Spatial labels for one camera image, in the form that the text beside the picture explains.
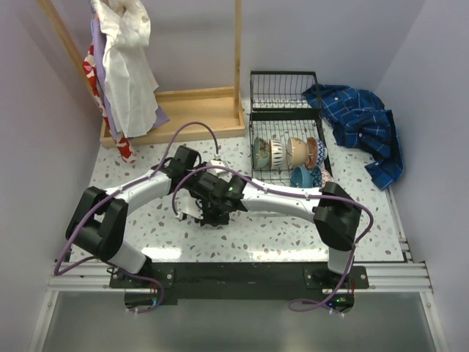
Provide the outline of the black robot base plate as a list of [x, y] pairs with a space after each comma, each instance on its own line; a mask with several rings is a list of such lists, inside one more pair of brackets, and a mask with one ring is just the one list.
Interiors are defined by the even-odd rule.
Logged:
[[128, 308], [148, 307], [157, 301], [175, 305], [180, 300], [321, 301], [326, 290], [341, 292], [329, 305], [352, 307], [352, 292], [369, 288], [365, 267], [354, 266], [345, 279], [321, 262], [284, 263], [152, 263], [144, 274], [129, 276], [109, 269], [109, 286], [125, 290]]

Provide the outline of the light green bowl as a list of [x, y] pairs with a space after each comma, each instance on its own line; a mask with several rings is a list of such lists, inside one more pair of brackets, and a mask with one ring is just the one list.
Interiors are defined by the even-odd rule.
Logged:
[[270, 165], [270, 144], [256, 137], [253, 145], [253, 168], [262, 169]]

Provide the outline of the black wire dish rack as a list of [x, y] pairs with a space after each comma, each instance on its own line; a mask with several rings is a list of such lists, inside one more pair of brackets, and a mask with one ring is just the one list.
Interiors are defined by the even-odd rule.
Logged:
[[288, 186], [291, 169], [260, 167], [255, 161], [255, 138], [287, 144], [289, 138], [306, 141], [309, 137], [326, 143], [322, 123], [322, 97], [314, 71], [252, 70], [249, 81], [251, 175], [269, 183]]

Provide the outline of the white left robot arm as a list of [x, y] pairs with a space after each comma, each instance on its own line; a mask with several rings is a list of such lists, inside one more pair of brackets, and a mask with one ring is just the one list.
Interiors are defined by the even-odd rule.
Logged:
[[124, 240], [127, 217], [148, 202], [173, 193], [201, 161], [199, 152], [180, 146], [174, 156], [135, 180], [106, 190], [87, 188], [67, 227], [67, 242], [126, 271], [125, 277], [134, 287], [147, 286], [152, 278], [151, 259]]

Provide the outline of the cream beige bowl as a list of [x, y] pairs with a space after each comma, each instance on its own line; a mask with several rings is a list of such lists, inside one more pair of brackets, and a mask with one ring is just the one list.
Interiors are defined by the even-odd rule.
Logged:
[[307, 144], [297, 137], [290, 137], [287, 141], [287, 166], [294, 169], [304, 165], [309, 157]]

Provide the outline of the teal blue bowl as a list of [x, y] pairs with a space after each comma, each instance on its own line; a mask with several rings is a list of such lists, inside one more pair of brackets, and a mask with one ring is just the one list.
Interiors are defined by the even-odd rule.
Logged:
[[312, 188], [313, 180], [310, 171], [305, 166], [295, 167], [291, 172], [290, 186], [293, 188]]

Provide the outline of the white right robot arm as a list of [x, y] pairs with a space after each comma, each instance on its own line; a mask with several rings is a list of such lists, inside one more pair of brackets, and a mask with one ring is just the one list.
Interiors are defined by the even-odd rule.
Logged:
[[215, 211], [210, 220], [235, 211], [258, 211], [313, 223], [321, 241], [329, 247], [328, 283], [342, 288], [352, 280], [349, 261], [361, 209], [335, 183], [324, 188], [290, 188], [236, 174], [226, 181], [202, 171], [193, 177], [189, 189], [202, 200], [204, 212]]

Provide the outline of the red blue patterned bowl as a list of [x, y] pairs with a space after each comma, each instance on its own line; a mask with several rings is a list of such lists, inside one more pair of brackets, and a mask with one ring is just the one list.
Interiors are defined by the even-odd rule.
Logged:
[[307, 138], [308, 158], [305, 166], [307, 169], [313, 169], [320, 166], [328, 156], [328, 150], [325, 144], [314, 137]]

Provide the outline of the white black striped bowl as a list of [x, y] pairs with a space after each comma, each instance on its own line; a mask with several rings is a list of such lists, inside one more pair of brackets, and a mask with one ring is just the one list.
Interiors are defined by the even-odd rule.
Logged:
[[270, 140], [270, 167], [280, 169], [286, 158], [284, 144], [277, 140]]

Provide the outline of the blue triangle patterned bowl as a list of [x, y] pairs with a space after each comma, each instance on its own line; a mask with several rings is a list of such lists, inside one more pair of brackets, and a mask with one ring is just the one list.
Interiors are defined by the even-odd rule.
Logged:
[[324, 187], [326, 183], [333, 182], [333, 177], [327, 169], [314, 167], [310, 171], [312, 185], [314, 188]]

